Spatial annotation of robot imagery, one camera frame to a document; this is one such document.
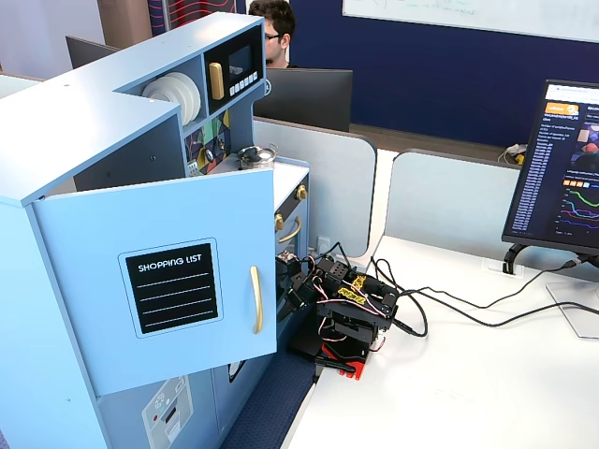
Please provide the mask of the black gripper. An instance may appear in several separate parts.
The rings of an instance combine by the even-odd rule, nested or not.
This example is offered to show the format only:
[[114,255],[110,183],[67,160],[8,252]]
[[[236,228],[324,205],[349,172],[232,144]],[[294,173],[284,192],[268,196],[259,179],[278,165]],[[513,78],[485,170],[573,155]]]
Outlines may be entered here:
[[324,271],[316,268],[310,274],[300,272],[291,278],[291,287],[286,293],[284,312],[294,312],[328,297],[323,289]]

